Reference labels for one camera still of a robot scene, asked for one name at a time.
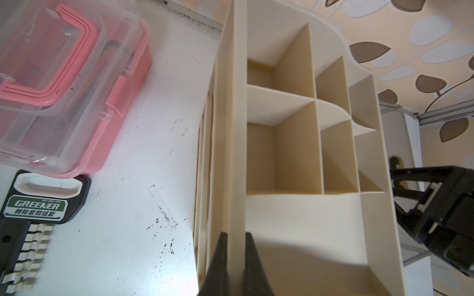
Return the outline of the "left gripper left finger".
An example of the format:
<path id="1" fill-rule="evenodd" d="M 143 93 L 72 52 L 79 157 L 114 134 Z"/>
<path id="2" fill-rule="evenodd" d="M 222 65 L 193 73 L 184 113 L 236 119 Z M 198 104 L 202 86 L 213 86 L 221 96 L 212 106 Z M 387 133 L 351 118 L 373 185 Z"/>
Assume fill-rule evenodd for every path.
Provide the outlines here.
<path id="1" fill-rule="evenodd" d="M 228 296 L 229 280 L 227 273 L 228 234 L 220 233 L 206 277 L 198 296 Z"/>

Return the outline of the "beige drawer organizer cabinet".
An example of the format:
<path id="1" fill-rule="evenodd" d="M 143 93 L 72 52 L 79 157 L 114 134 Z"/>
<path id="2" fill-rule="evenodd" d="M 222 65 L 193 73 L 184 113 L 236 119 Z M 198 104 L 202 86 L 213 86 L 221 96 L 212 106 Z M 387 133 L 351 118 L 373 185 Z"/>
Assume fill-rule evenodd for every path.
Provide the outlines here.
<path id="1" fill-rule="evenodd" d="M 227 233 L 229 296 L 244 296 L 246 232 L 275 296 L 406 294 L 374 78 L 285 1 L 228 6 L 199 127 L 198 292 Z"/>

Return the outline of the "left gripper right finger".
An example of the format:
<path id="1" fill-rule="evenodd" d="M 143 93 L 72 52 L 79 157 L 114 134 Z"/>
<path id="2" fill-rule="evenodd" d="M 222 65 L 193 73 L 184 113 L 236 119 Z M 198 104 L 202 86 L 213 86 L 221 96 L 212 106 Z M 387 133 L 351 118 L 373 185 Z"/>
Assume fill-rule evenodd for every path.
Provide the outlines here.
<path id="1" fill-rule="evenodd" d="M 243 293 L 245 296 L 274 296 L 266 277 L 257 247 L 250 232 L 245 235 L 245 269 Z"/>

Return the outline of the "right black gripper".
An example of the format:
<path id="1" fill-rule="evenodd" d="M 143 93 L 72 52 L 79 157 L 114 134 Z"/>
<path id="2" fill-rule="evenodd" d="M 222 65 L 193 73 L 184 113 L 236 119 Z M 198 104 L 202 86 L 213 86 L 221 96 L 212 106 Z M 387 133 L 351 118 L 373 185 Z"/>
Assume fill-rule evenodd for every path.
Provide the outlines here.
<path id="1" fill-rule="evenodd" d="M 474 171 L 459 166 L 402 167 L 400 157 L 389 158 L 390 178 L 404 181 L 441 183 L 428 204 L 428 221 L 436 224 L 426 237 L 422 216 L 406 212 L 395 202 L 398 225 L 415 241 L 466 276 L 474 276 Z"/>

